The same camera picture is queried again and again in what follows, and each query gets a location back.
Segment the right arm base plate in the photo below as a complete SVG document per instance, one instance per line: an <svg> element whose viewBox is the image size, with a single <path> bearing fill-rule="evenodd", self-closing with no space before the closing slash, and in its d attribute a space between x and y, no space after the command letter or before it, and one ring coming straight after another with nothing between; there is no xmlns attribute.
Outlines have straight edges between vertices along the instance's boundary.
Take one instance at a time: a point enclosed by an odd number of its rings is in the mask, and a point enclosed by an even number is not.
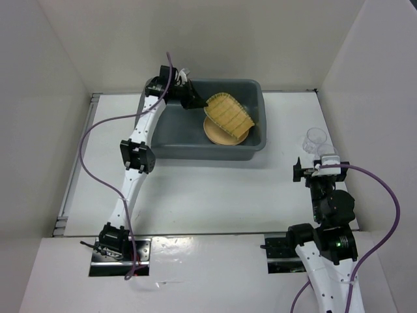
<svg viewBox="0 0 417 313"><path fill-rule="evenodd" d="M264 234L260 249L266 254L268 274L305 273L306 268L284 233Z"/></svg>

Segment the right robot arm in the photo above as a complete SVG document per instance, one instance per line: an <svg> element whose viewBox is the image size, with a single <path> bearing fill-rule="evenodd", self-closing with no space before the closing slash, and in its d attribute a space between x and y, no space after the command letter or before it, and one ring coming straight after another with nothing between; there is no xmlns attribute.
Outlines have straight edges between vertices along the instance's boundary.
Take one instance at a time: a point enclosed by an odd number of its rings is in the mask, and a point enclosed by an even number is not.
<svg viewBox="0 0 417 313"><path fill-rule="evenodd" d="M288 228L285 248L298 256L308 274L320 312L364 312L364 304L353 269L358 251L349 226L355 219L354 198L336 183L345 179L345 171L319 175L314 168L293 166L293 181L304 180L310 191L313 219L318 223Z"/></svg>

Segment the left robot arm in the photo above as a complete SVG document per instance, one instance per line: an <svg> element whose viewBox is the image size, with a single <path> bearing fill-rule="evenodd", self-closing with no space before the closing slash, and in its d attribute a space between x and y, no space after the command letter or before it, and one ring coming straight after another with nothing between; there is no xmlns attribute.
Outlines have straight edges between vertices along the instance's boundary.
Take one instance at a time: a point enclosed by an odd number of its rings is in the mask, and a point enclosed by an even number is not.
<svg viewBox="0 0 417 313"><path fill-rule="evenodd" d="M121 195L99 234L99 247L114 260L126 259L139 264L136 242L130 231L131 214L144 180L156 165L151 141L167 102L176 100L185 110L207 105L194 89L189 72L186 68L160 67L159 75L147 82L140 96L133 133L120 143L124 165Z"/></svg>

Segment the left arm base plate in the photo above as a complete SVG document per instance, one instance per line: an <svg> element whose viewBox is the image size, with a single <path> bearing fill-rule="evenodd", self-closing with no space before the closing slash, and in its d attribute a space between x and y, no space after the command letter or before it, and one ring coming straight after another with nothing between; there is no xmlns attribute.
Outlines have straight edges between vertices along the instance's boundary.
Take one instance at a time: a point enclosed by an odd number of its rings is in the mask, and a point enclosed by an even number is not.
<svg viewBox="0 0 417 313"><path fill-rule="evenodd" d="M100 246L98 239L94 243L85 241L79 242L92 250L89 268L90 277L112 277L125 276L135 264L135 271L132 276L148 276L150 269L151 240L136 240L136 254L132 250L132 244L128 244L125 252L112 251L109 248Z"/></svg>

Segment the tan plate with bear logo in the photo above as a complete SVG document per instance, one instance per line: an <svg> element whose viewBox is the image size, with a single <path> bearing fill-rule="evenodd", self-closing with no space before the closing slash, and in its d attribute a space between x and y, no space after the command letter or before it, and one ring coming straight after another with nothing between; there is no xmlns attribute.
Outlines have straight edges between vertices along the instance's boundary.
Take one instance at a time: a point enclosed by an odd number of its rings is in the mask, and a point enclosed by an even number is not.
<svg viewBox="0 0 417 313"><path fill-rule="evenodd" d="M219 126L217 126L213 121L211 121L208 117L205 117L203 122L203 130L205 132L206 137L216 145L239 145L241 144L249 134L249 130L246 131L241 137L235 138L234 136L228 134L226 131L222 130Z"/></svg>

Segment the woven bamboo tray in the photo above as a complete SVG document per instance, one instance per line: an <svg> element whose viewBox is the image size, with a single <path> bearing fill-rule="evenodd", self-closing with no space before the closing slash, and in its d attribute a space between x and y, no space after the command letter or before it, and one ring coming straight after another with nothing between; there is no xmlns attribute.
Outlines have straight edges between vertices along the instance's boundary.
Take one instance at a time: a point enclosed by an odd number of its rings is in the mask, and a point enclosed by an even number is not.
<svg viewBox="0 0 417 313"><path fill-rule="evenodd" d="M228 135L239 139L255 126L249 113L229 93L212 95L204 107L206 116Z"/></svg>

